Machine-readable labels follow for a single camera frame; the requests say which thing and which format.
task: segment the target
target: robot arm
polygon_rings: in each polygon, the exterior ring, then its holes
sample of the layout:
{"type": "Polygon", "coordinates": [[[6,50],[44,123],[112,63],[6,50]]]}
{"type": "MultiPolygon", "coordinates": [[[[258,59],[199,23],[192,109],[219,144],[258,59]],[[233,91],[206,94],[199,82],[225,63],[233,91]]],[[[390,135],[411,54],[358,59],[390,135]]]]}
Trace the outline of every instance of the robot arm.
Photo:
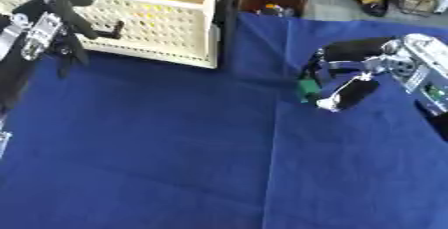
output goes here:
{"type": "Polygon", "coordinates": [[[299,83],[305,86],[303,82],[314,81],[314,90],[301,88],[301,94],[319,108],[339,112],[373,93],[379,87],[375,78],[386,73],[406,90],[431,123],[443,121],[438,131],[448,140],[448,46],[434,37],[409,34],[331,44],[313,55],[299,83]],[[355,76],[324,97],[322,89],[341,74],[355,76]]]}
{"type": "Polygon", "coordinates": [[[87,54],[75,33],[97,37],[89,22],[73,6],[94,0],[31,0],[0,17],[0,115],[10,110],[42,55],[56,53],[58,73],[64,77],[75,61],[87,63],[87,54]]]}

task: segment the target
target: blue cloth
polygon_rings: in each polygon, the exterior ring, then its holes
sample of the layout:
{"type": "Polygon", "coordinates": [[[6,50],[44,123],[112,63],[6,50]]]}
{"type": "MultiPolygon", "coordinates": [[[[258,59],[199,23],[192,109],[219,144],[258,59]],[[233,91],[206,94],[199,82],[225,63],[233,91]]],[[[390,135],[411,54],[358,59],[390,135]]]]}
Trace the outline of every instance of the blue cloth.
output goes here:
{"type": "Polygon", "coordinates": [[[209,71],[91,53],[58,80],[41,63],[9,117],[0,226],[445,229],[448,147],[385,77],[340,114],[295,96],[336,40],[442,29],[241,14],[209,71]]]}

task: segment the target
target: metal bracket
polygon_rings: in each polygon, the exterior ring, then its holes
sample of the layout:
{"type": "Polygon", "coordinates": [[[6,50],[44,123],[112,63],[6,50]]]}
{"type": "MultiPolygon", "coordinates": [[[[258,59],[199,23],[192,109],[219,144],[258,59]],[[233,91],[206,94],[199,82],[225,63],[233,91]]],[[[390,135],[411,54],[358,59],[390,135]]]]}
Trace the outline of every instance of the metal bracket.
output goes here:
{"type": "Polygon", "coordinates": [[[60,17],[45,12],[25,37],[25,46],[21,53],[23,58],[29,61],[37,59],[50,47],[62,26],[60,17]]]}
{"type": "Polygon", "coordinates": [[[11,24],[0,34],[0,61],[8,55],[17,38],[32,26],[24,14],[12,15],[10,20],[11,24]]]}

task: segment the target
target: green block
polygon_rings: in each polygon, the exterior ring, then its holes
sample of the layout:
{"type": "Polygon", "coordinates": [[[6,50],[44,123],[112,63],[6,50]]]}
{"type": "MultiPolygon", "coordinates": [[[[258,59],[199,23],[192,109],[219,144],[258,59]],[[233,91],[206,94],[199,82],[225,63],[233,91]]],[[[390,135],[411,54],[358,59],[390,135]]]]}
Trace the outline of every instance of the green block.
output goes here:
{"type": "Polygon", "coordinates": [[[313,79],[299,80],[297,84],[297,93],[302,103],[308,103],[308,99],[306,98],[308,94],[318,94],[320,90],[319,84],[313,79]]]}

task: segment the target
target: white plastic basket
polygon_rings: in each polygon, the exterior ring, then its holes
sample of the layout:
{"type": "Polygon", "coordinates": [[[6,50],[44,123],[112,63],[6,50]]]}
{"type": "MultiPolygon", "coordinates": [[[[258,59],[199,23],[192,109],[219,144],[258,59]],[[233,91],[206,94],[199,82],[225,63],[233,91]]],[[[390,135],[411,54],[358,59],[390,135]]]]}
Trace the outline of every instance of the white plastic basket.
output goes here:
{"type": "MultiPolygon", "coordinates": [[[[28,0],[0,0],[0,13],[28,0]]],[[[204,68],[217,67],[219,29],[212,24],[216,0],[203,4],[170,0],[96,0],[77,12],[95,30],[112,31],[124,22],[119,40],[81,37],[86,49],[204,68]]]]}

